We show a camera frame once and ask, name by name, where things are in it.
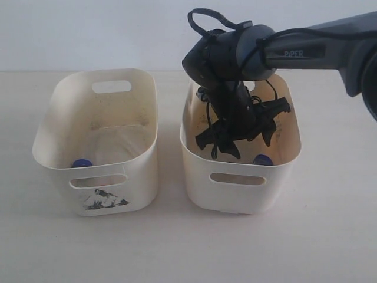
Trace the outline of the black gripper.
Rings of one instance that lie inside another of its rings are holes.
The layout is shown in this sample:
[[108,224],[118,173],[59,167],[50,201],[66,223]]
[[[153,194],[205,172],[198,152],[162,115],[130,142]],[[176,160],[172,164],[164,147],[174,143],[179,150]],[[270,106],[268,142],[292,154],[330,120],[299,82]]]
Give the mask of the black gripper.
[[252,141],[261,135],[267,147],[277,130],[275,118],[282,113],[290,113],[291,106],[285,97],[275,96],[273,100],[263,101],[257,95],[251,95],[241,81],[222,83],[197,82],[211,92],[212,107],[217,120],[210,121],[208,128],[195,137],[200,149],[214,145],[221,153],[240,159],[240,152],[235,144],[238,140]]

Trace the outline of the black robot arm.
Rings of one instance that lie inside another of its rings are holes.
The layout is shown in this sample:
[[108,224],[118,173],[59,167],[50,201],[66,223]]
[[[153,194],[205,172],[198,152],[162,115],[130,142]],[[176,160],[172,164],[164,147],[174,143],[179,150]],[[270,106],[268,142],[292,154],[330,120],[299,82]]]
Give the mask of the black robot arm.
[[240,157],[238,140],[262,136],[270,144],[275,117],[291,111],[286,98],[262,101],[249,93],[248,81],[268,81],[276,70],[336,70],[346,93],[361,95],[376,116],[376,13],[354,15],[276,32],[251,21],[231,22],[221,13],[195,8],[187,14],[200,39],[182,66],[198,84],[197,96],[216,121],[196,136],[196,145]]

